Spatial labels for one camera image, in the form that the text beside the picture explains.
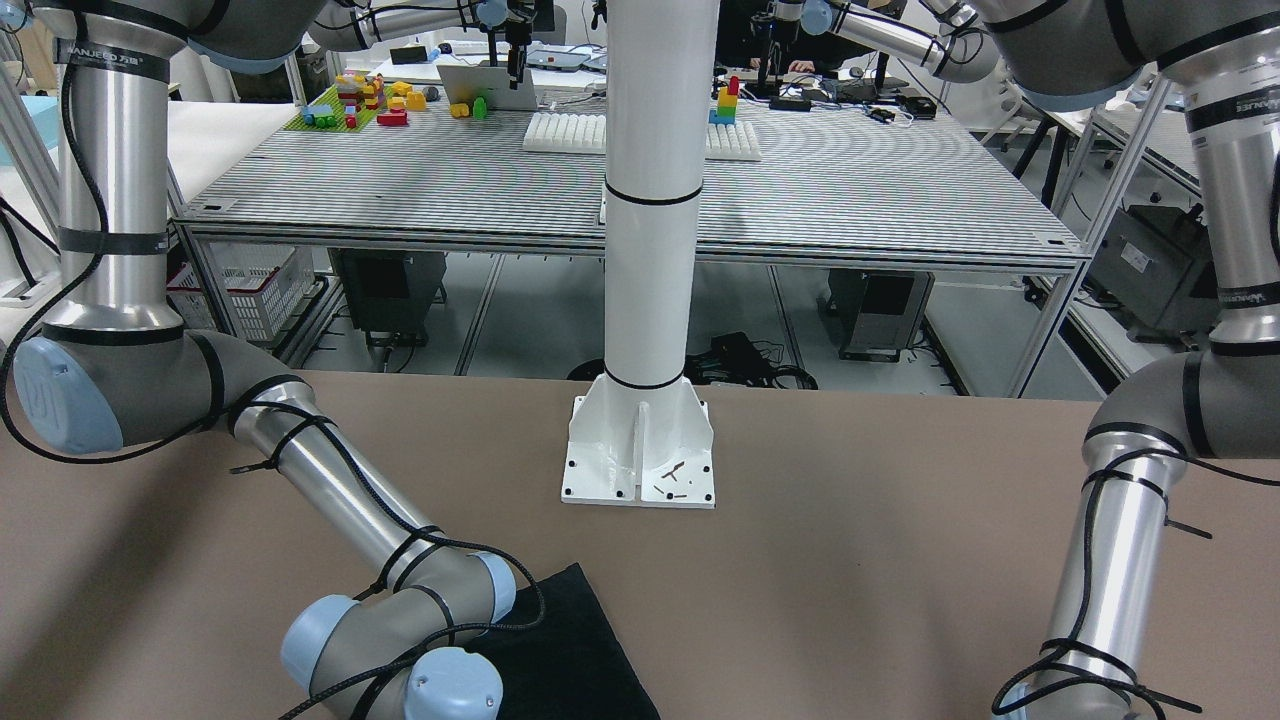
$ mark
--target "person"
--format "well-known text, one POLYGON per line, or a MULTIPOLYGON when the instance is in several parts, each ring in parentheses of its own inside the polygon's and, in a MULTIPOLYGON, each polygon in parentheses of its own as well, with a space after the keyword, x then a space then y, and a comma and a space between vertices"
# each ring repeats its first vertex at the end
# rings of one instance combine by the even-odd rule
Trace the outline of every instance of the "person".
MULTIPOLYGON (((901 17, 906 6, 906 0, 854 0, 854 3, 864 8, 870 6, 892 18, 901 17)), ((764 41, 755 36, 751 17, 765 12, 769 0, 719 0, 719 5, 716 61, 731 68, 759 68, 764 41)), ((832 72, 845 60, 868 53, 874 53, 874 49, 831 33, 809 35, 800 31, 796 41, 783 53, 782 61, 772 70, 774 73, 832 72)))

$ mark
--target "green lego baseplate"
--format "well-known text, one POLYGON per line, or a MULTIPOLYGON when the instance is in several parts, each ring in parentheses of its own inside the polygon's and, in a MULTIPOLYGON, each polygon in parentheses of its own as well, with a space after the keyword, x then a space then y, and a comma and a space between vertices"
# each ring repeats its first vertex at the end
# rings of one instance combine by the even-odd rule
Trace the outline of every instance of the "green lego baseplate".
POLYGON ((316 126, 308 126, 305 122, 302 122, 302 111, 300 110, 298 114, 292 120, 284 123, 284 127, 280 129, 301 129, 306 132, 360 132, 365 129, 365 126, 371 123, 374 118, 378 117, 378 110, 357 109, 356 127, 348 128, 347 108, 342 104, 342 100, 338 100, 338 86, 330 86, 329 90, 321 92, 320 97, 312 100, 311 104, 312 105, 326 104, 330 108, 333 108, 333 117, 338 119, 338 126, 332 128, 320 128, 316 126))

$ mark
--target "brown table surface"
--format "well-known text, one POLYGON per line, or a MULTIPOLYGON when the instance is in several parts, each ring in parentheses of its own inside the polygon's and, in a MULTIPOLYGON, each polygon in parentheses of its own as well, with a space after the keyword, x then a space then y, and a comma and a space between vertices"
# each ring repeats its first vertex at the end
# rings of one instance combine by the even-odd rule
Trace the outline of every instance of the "brown table surface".
MULTIPOLYGON (((719 507, 637 510, 558 500, 581 384, 307 377, 452 536, 539 577, 581 562, 667 719, 987 717, 1042 641, 1093 411, 703 388, 719 507)), ((0 716, 274 717, 301 700, 285 628, 374 571, 287 480, 225 473, 256 459, 219 434, 82 469, 0 439, 0 716)), ((1216 539, 1169 530, 1142 679, 1207 717, 1275 717, 1280 492, 1192 471, 1172 509, 1216 539)))

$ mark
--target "blue joint cap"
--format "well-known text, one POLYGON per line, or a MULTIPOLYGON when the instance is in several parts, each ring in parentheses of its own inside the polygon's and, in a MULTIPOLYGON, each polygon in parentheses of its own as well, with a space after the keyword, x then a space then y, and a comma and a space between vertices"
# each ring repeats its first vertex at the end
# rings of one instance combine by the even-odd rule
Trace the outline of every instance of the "blue joint cap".
POLYGON ((13 374, 22 409, 49 445, 73 455, 124 447, 120 423, 102 391, 56 342, 36 337, 22 343, 13 374))
POLYGON ((284 61, 289 59, 289 55, 293 54, 293 51, 291 50, 289 53, 280 55, 279 58, 273 58, 269 60, 251 60, 247 58, 232 58, 230 55, 223 55, 216 50, 210 50, 209 47, 205 47, 204 45, 196 42, 195 40, 188 40, 187 45, 189 45, 191 49, 195 50, 196 53, 200 53, 201 55, 212 60, 214 64, 218 65, 219 68, 227 68, 228 70, 232 70, 234 73, 243 73, 247 76, 260 76, 269 73, 275 68, 283 65, 284 61))
POLYGON ((800 27, 809 35, 822 35, 831 28, 831 5, 827 0, 805 0, 800 27))
POLYGON ((1050 113, 1071 113, 1075 110, 1087 110, 1094 105, 1101 105, 1102 102, 1111 100, 1116 92, 1120 92, 1133 85, 1133 81, 1138 79, 1139 72, 1142 70, 1139 69, 1134 72, 1132 76, 1111 87, 1085 92, 1084 95, 1042 95, 1039 92, 1027 90, 1020 85, 1018 87, 1020 87, 1023 95, 1025 95, 1027 99, 1041 110, 1047 110, 1050 113))
POLYGON ((404 720, 495 720, 502 675, 461 647, 438 647, 413 664, 404 683, 404 720))
POLYGON ((14 29, 26 27, 31 18, 22 8, 22 3, 0 0, 0 26, 9 26, 14 29))
POLYGON ((502 620, 516 605, 516 577, 511 574, 507 561, 492 552, 475 552, 471 555, 484 562, 489 569, 489 579, 493 580, 493 623, 502 620))
POLYGON ((329 635, 352 607, 360 605, 344 594, 321 597, 302 611, 284 633, 280 643, 280 664, 305 692, 311 692, 311 675, 320 662, 320 653, 329 635))
POLYGON ((507 0, 484 0, 475 9, 476 19, 489 26, 498 27, 507 22, 507 0))
MULTIPOLYGON (((1030 687, 1027 683, 1018 683, 1005 693, 1005 697, 1000 698, 1000 705, 1009 705, 1010 702, 1018 702, 1027 697, 1030 687)), ((1006 712, 1004 715, 992 715, 991 720, 1027 720, 1027 707, 1019 707, 1012 712, 1006 712)))

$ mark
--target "robotic arm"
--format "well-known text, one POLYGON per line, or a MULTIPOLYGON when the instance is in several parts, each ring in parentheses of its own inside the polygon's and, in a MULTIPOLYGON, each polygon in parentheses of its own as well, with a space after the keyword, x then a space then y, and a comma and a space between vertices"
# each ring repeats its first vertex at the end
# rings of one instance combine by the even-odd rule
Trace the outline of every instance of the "robotic arm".
MULTIPOLYGON (((522 22, 509 17, 520 15, 524 3, 499 4, 508 26, 522 22)), ((136 457, 191 432, 227 429, 269 457, 252 469, 287 477, 380 569, 371 589, 393 591, 376 603, 329 596, 308 607, 282 648, 291 676, 316 693, 379 669, 324 698, 343 717, 492 720, 502 701, 497 670, 480 656, 440 646, 493 628, 511 610, 516 583, 502 557, 513 559, 466 552, 483 546, 442 536, 352 450, 301 378, 243 341, 184 329, 165 301, 170 58, 189 44, 239 70, 269 69, 293 51, 308 26, 316 27, 312 18, 325 1, 31 5, 59 37, 58 59, 67 64, 58 228, 67 284, 0 360, 6 429, 28 450, 72 464, 136 457), (23 342, 40 320, 41 336, 23 342), (10 418, 10 370, 27 418, 56 452, 23 438, 10 418), (145 443, 113 459, 83 457, 145 443), (389 660, 394 662, 384 665, 389 660), (433 684, 428 693, 407 683, 413 670, 447 673, 460 679, 458 689, 442 692, 433 684), (444 707, 454 715, 444 715, 444 707)), ((490 5, 388 10, 379 18, 380 10, 353 15, 330 3, 324 24, 337 29, 317 35, 334 41, 343 32, 365 37, 367 31, 387 38, 472 19, 497 23, 490 5), (348 18, 346 27, 334 19, 339 15, 348 18)))
MULTIPOLYGON (((987 77, 1000 54, 983 29, 977 13, 960 0, 922 0, 945 26, 931 35, 893 18, 868 10, 849 0, 774 0, 769 12, 768 53, 785 50, 804 31, 829 32, 888 53, 928 70, 947 82, 969 83, 987 77)), ((762 63, 758 86, 763 87, 768 63, 762 63)))
POLYGON ((1019 720, 1120 720, 1137 698, 1134 712, 1151 707, 1162 717, 1153 702, 1170 698, 1140 687, 1137 669, 1169 493, 1184 459, 1280 454, 1280 3, 972 4, 1042 108, 1096 105, 1148 61, 1190 102, 1187 127, 1213 227, 1221 320, 1207 352, 1149 365, 1094 416, 1048 639, 992 706, 1019 720))
POLYGON ((532 0, 440 1, 439 9, 426 9, 420 3, 362 8, 352 0, 329 0, 307 32, 321 47, 339 53, 367 50, 374 42, 406 37, 448 27, 481 27, 503 29, 511 53, 507 74, 511 88, 518 87, 525 74, 529 44, 532 42, 532 0))

